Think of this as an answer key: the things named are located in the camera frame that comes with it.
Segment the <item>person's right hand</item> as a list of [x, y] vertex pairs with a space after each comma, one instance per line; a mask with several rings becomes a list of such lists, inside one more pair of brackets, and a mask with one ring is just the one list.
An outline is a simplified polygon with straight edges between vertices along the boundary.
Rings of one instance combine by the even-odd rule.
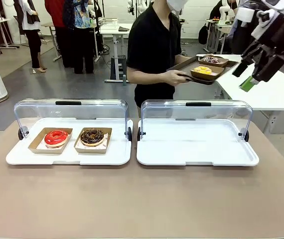
[[188, 82], [187, 77], [185, 77], [185, 73], [177, 70], [170, 70], [167, 72], [167, 83], [172, 86], [177, 86], [179, 84], [184, 84]]

